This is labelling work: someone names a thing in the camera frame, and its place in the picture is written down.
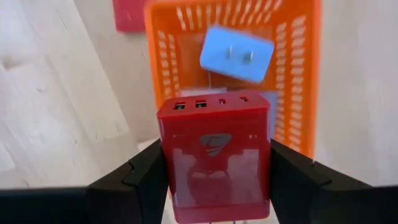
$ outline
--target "logo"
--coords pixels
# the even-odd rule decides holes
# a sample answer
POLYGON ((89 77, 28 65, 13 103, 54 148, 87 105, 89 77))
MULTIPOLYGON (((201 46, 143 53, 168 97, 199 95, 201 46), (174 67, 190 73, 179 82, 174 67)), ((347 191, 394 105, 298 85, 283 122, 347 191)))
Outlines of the logo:
POLYGON ((230 134, 206 134, 200 137, 200 143, 210 157, 217 156, 225 145, 231 140, 230 134))

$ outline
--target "red box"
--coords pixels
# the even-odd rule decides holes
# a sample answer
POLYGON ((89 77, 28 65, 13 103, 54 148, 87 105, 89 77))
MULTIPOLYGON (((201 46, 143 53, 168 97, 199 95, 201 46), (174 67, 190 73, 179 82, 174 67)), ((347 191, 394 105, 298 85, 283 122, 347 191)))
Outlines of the red box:
POLYGON ((144 5, 148 0, 113 0, 114 21, 120 32, 145 31, 144 5))
POLYGON ((164 102, 157 118, 179 223, 268 216, 268 111, 257 91, 164 102))

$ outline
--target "white surface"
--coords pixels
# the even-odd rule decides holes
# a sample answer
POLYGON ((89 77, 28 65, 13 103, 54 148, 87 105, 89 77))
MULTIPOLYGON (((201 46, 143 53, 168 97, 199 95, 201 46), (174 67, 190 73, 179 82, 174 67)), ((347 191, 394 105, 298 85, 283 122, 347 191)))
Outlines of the white surface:
POLYGON ((324 1, 315 158, 398 184, 398 1, 324 1))
POLYGON ((137 153, 72 0, 0 0, 0 188, 86 185, 137 153))

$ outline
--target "red object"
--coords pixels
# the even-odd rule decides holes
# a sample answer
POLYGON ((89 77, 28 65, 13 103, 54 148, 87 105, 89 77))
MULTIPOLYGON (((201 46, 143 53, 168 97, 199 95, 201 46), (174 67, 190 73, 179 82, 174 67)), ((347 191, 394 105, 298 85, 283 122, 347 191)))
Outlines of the red object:
POLYGON ((257 91, 166 100, 157 112, 179 223, 269 214, 269 104, 257 91))
POLYGON ((146 1, 113 0, 116 30, 120 32, 144 31, 144 5, 146 1))

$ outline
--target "red charger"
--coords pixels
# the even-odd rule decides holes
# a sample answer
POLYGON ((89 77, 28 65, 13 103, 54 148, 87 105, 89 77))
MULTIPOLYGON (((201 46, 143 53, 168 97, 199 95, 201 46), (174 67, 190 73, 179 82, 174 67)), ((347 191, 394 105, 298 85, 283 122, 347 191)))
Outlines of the red charger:
POLYGON ((164 102, 157 118, 179 223, 269 215, 268 111, 257 91, 164 102))

